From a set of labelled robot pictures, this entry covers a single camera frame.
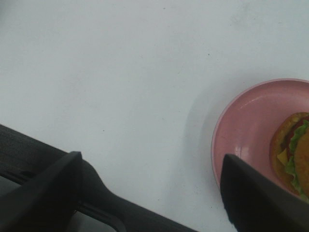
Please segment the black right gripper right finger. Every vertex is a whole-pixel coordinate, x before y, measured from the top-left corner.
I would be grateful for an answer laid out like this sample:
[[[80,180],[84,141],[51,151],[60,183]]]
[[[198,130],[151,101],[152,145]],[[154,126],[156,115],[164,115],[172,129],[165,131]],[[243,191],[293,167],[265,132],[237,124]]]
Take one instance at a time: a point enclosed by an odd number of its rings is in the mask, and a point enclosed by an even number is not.
[[[239,232],[307,232],[309,205],[226,154],[220,193],[229,221]]]

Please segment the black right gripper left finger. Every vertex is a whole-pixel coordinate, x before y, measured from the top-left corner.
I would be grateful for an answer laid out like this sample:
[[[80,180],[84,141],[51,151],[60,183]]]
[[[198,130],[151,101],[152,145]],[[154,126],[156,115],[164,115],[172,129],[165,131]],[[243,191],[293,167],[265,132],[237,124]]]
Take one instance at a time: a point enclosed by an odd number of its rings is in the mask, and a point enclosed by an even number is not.
[[[82,154],[70,152],[0,198],[2,232],[64,232],[82,192]]]

